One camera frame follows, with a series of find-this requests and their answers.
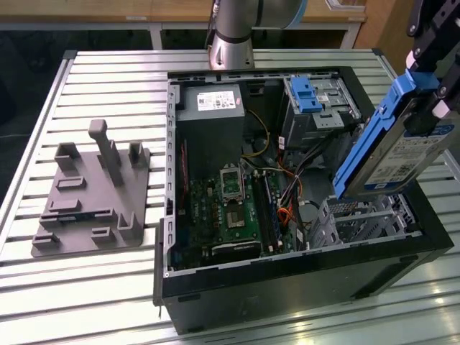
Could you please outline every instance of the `expansion slot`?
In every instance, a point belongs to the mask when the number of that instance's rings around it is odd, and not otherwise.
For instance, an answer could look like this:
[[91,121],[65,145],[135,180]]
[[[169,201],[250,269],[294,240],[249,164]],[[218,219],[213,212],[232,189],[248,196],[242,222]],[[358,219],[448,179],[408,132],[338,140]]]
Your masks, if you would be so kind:
[[259,219],[260,234],[262,235],[262,245],[266,252],[273,252],[278,248],[278,240],[273,226],[271,205],[265,183],[265,176],[254,177],[252,179],[252,189],[257,218]]

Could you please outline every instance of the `label sticker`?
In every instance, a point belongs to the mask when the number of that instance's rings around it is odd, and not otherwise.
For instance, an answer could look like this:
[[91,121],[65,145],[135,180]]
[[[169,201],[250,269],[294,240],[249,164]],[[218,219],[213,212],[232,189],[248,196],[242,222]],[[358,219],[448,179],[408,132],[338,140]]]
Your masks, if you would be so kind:
[[365,183],[366,189],[388,189],[404,181],[432,151],[438,149],[452,124],[437,126],[429,137],[413,137],[407,131],[393,145]]
[[278,137],[278,146],[280,147],[280,150],[285,149],[285,138],[284,137]]
[[317,98],[320,102],[329,102],[329,97],[326,96],[326,95],[316,96],[316,98]]
[[303,233],[297,228],[297,238],[303,243]]
[[198,111],[236,108],[233,91],[199,93],[196,98]]

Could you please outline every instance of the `motherboard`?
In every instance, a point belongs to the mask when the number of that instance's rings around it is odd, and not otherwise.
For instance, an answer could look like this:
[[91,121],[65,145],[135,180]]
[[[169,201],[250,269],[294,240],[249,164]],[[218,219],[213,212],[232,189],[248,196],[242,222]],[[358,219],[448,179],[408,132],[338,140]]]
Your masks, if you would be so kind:
[[195,268],[282,254],[293,238],[277,219],[278,176],[245,175],[229,166],[217,176],[191,180],[188,209],[181,211],[176,258],[180,268]]

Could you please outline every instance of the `slotted aluminum surface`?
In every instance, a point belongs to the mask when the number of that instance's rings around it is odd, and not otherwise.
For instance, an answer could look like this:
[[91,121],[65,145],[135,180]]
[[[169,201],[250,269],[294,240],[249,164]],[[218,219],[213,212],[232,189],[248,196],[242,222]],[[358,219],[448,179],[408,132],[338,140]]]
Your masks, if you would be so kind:
[[[257,50],[257,68],[353,67],[374,104],[392,70],[370,50]],[[0,344],[439,344],[460,333],[460,183],[443,158],[419,178],[456,246],[375,298],[179,337],[152,304],[155,227],[163,215],[166,72],[207,70],[204,51],[80,52],[55,86],[3,205]],[[59,142],[94,150],[90,120],[104,118],[119,149],[150,149],[143,245],[135,250],[34,259],[31,238],[50,190]]]

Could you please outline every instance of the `blue drive bracket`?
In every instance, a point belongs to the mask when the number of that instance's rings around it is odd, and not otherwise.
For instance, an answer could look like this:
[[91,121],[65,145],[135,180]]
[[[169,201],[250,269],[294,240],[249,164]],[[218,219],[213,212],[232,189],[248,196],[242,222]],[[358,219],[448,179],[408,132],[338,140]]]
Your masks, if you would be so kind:
[[307,77],[293,77],[290,79],[290,85],[301,113],[316,113],[323,110],[323,106],[316,98],[315,88]]
[[333,180],[333,187],[337,198],[341,198],[346,192],[349,179],[357,173],[361,162],[368,154],[374,144],[382,140],[382,133],[388,132],[396,122],[398,114],[396,109],[403,100],[403,97],[412,91],[434,91],[439,85],[433,73],[411,73],[405,71],[404,75],[396,78],[390,87],[387,95],[373,113],[363,133],[352,147],[348,157],[342,166],[337,170]]

